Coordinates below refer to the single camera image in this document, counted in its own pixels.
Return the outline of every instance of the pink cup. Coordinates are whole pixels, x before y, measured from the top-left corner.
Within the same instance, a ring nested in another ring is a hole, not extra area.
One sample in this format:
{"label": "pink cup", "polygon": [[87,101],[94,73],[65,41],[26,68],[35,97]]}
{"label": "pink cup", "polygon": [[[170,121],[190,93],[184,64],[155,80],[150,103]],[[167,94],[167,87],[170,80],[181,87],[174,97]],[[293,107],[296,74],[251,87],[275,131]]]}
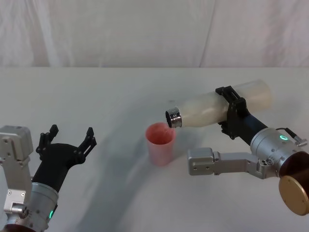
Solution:
{"label": "pink cup", "polygon": [[175,130],[164,122],[158,122],[147,128],[145,136],[151,163],[157,166],[169,164],[173,160]]}

